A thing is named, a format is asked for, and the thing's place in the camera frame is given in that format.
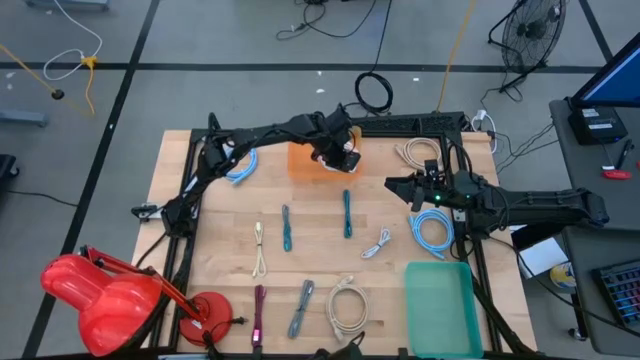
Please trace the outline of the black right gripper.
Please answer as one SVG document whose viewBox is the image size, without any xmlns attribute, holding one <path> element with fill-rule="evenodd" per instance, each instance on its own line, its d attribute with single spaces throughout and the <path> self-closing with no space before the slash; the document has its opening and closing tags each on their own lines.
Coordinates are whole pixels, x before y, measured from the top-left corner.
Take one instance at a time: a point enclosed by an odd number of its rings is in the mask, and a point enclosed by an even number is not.
<svg viewBox="0 0 640 360">
<path fill-rule="evenodd" d="M 447 201 L 456 194 L 454 187 L 438 178 L 423 175 L 387 177 L 384 186 L 387 189 L 397 189 L 395 194 L 403 201 L 412 201 L 413 211 L 420 211 L 425 202 L 438 207 L 443 201 Z"/>
</svg>

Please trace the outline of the green plastic bin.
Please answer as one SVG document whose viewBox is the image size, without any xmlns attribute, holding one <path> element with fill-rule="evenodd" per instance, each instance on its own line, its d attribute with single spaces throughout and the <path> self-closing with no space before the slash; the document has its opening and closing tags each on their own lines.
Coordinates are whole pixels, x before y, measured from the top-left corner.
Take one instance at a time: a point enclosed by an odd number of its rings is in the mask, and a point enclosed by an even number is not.
<svg viewBox="0 0 640 360">
<path fill-rule="evenodd" d="M 419 358 L 476 359 L 484 354 L 470 267 L 411 262 L 404 274 L 410 349 Z"/>
</svg>

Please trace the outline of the orange plastic bin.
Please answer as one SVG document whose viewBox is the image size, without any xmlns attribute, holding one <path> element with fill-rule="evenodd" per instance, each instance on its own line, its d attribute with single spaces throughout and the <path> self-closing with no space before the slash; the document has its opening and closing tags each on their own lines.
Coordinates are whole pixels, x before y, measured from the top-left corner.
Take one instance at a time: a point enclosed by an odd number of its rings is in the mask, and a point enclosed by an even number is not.
<svg viewBox="0 0 640 360">
<path fill-rule="evenodd" d="M 290 142 L 287 152 L 287 169 L 290 179 L 299 183 L 352 182 L 362 175 L 362 162 L 351 172 L 341 172 L 326 167 L 323 162 L 311 158 L 314 148 L 310 144 Z"/>
</svg>

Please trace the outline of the black power strip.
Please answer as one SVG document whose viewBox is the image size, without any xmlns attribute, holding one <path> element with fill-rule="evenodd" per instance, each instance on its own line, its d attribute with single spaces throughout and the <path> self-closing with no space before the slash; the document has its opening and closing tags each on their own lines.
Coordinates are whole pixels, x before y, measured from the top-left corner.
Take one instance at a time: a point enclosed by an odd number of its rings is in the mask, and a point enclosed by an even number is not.
<svg viewBox="0 0 640 360">
<path fill-rule="evenodd" d="M 353 118 L 365 137 L 411 137 L 460 131 L 463 112 L 432 112 Z"/>
</svg>

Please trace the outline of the black flat panel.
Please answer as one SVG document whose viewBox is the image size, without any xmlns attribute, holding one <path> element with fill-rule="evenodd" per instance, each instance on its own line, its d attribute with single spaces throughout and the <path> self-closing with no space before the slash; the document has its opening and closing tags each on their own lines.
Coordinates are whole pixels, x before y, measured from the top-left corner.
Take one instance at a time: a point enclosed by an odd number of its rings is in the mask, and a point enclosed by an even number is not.
<svg viewBox="0 0 640 360">
<path fill-rule="evenodd" d="M 511 239 L 517 250 L 523 250 L 560 233 L 564 228 L 565 225 L 557 223 L 526 225 L 514 231 Z"/>
</svg>

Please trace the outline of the white paper sheet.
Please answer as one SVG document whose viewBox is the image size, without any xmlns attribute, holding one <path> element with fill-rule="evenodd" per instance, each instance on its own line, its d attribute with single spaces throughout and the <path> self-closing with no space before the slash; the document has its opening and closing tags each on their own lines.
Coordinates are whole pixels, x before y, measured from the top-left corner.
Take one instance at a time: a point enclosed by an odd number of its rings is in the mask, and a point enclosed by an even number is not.
<svg viewBox="0 0 640 360">
<path fill-rule="evenodd" d="M 569 259 L 555 238 L 551 237 L 518 251 L 518 265 L 526 278 L 540 275 Z"/>
</svg>

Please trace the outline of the dark unidentified object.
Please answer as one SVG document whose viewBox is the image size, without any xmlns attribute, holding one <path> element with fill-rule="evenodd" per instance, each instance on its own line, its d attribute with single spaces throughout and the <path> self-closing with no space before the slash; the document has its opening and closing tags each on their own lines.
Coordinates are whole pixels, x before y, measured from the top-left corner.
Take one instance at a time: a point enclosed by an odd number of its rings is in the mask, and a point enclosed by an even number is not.
<svg viewBox="0 0 640 360">
<path fill-rule="evenodd" d="M 326 349 L 318 349 L 316 353 L 308 360 L 364 360 L 364 355 L 360 350 L 360 345 L 366 335 L 365 331 L 361 331 L 352 338 L 343 348 L 334 352 Z"/>
</svg>

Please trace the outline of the yellow and blue round object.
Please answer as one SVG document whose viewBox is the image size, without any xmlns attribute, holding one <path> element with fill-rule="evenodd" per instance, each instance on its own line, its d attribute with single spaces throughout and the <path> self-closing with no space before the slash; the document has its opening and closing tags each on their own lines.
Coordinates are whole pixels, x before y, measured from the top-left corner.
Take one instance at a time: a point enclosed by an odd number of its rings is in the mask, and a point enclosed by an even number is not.
<svg viewBox="0 0 640 360">
<path fill-rule="evenodd" d="M 576 287 L 573 266 L 570 262 L 565 262 L 551 268 L 549 271 L 549 278 L 558 288 L 569 289 Z"/>
</svg>

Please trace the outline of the grey desk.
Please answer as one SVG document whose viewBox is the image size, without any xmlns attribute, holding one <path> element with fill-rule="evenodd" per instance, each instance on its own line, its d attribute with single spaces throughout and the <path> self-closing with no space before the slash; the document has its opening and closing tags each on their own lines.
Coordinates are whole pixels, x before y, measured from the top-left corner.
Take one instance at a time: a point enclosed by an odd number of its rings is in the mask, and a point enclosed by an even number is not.
<svg viewBox="0 0 640 360">
<path fill-rule="evenodd" d="M 623 262 L 640 260 L 640 109 L 621 109 L 619 116 L 628 128 L 635 149 L 626 157 L 624 169 L 629 180 L 611 180 L 602 167 L 617 161 L 624 147 L 619 141 L 607 145 L 580 145 L 569 124 L 571 110 L 565 100 L 549 103 L 560 148 L 571 185 L 586 188 L 605 201 L 610 221 L 602 228 L 567 227 L 564 242 L 577 277 L 577 292 L 583 309 L 589 339 L 601 354 L 640 357 L 640 336 L 614 326 L 613 312 L 607 306 L 592 271 Z"/>
</svg>

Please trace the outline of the small black computer box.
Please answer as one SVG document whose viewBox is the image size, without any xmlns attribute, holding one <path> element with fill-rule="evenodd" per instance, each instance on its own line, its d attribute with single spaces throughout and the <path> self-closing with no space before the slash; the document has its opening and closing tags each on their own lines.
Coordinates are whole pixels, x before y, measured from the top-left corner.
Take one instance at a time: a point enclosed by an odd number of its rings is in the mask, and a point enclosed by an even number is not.
<svg viewBox="0 0 640 360">
<path fill-rule="evenodd" d="M 616 110 L 610 107 L 575 109 L 569 125 L 580 145 L 616 143 L 628 135 Z"/>
</svg>

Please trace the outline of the black floor fan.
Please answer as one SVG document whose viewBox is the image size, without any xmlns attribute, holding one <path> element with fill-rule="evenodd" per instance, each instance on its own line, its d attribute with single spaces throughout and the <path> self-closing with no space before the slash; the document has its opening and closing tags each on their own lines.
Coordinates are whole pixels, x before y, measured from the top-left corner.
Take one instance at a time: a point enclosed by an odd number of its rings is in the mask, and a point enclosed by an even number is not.
<svg viewBox="0 0 640 360">
<path fill-rule="evenodd" d="M 505 93 L 529 74 L 547 66 L 564 27 L 567 0 L 517 0 L 488 33 L 501 51 L 506 72 L 517 77 L 498 88 Z"/>
</svg>

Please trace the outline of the black pen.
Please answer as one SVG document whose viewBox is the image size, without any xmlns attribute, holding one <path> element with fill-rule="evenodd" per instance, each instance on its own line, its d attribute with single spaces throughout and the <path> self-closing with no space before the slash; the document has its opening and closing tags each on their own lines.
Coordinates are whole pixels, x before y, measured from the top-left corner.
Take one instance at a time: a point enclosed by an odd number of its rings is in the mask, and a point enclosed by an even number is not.
<svg viewBox="0 0 640 360">
<path fill-rule="evenodd" d="M 625 143 L 624 143 L 624 147 L 623 147 L 623 149 L 622 149 L 622 151 L 621 151 L 621 154 L 620 154 L 620 156 L 619 156 L 619 158 L 618 158 L 618 161 L 617 161 L 617 163 L 616 163 L 616 165 L 615 165 L 615 168 L 616 168 L 617 170 L 621 170 L 621 169 L 622 169 L 622 167 L 623 167 L 623 165 L 624 165 L 624 162 L 625 162 L 625 160 L 626 160 L 627 156 L 628 156 L 628 155 L 629 155 L 629 153 L 634 149 L 634 147 L 635 147 L 635 145 L 634 145 L 634 143 L 633 143 L 633 140 L 632 140 L 632 139 L 627 139 L 627 140 L 625 141 Z"/>
</svg>

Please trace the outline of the computer monitor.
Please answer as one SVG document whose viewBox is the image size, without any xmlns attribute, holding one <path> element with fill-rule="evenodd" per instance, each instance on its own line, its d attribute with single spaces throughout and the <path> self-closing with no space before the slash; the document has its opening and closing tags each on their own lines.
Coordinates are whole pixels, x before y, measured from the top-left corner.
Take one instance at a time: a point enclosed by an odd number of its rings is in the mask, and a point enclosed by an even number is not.
<svg viewBox="0 0 640 360">
<path fill-rule="evenodd" d="M 579 106 L 640 108 L 640 32 L 571 101 Z"/>
</svg>

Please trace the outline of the backlit black keyboard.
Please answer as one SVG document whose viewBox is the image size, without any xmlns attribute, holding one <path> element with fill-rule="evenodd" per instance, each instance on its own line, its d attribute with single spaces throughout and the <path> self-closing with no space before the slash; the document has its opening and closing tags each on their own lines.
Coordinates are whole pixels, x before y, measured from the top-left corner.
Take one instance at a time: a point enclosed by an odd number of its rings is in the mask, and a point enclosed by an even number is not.
<svg viewBox="0 0 640 360">
<path fill-rule="evenodd" d="M 640 333 L 640 260 L 594 269 L 592 276 L 615 321 Z"/>
</svg>

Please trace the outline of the red desk lamp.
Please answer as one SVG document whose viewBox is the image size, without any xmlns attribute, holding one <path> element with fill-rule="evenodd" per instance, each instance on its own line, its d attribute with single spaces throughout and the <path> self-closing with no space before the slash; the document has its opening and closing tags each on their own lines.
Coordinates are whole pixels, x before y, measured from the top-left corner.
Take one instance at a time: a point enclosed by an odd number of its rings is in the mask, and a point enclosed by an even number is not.
<svg viewBox="0 0 640 360">
<path fill-rule="evenodd" d="M 234 322 L 222 294 L 187 298 L 154 268 L 137 268 L 90 246 L 54 259 L 40 282 L 45 292 L 78 312 L 81 339 L 98 357 L 141 345 L 170 301 L 182 311 L 180 334 L 193 345 L 210 348 Z"/>
</svg>

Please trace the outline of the grey stand foot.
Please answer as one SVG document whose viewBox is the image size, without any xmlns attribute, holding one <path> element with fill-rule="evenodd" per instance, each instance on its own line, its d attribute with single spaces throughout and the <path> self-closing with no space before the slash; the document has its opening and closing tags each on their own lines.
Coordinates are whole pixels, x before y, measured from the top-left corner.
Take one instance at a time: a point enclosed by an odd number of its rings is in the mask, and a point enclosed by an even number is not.
<svg viewBox="0 0 640 360">
<path fill-rule="evenodd" d="M 29 6 L 43 6 L 47 8 L 53 8 L 57 5 L 61 5 L 64 9 L 98 9 L 100 11 L 107 11 L 110 8 L 110 0 L 22 0 L 22 2 Z"/>
</svg>

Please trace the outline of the grey floor bar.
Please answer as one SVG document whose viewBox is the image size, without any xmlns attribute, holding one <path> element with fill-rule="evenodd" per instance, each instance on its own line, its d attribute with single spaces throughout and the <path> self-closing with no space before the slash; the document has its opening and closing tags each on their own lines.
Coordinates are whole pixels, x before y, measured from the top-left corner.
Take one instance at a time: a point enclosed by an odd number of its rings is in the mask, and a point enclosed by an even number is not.
<svg viewBox="0 0 640 360">
<path fill-rule="evenodd" d="M 44 113 L 20 111 L 20 110 L 0 110 L 0 123 L 17 123 L 46 127 L 48 117 Z"/>
</svg>

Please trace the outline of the black object with caster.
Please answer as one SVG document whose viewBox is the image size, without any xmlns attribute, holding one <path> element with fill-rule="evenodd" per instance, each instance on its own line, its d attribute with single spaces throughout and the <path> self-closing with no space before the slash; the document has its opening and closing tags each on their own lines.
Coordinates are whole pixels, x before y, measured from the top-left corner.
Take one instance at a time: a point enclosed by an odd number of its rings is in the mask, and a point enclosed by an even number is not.
<svg viewBox="0 0 640 360">
<path fill-rule="evenodd" d="M 20 169 L 13 155 L 0 154 L 0 193 L 4 192 L 9 182 L 20 174 Z"/>
</svg>

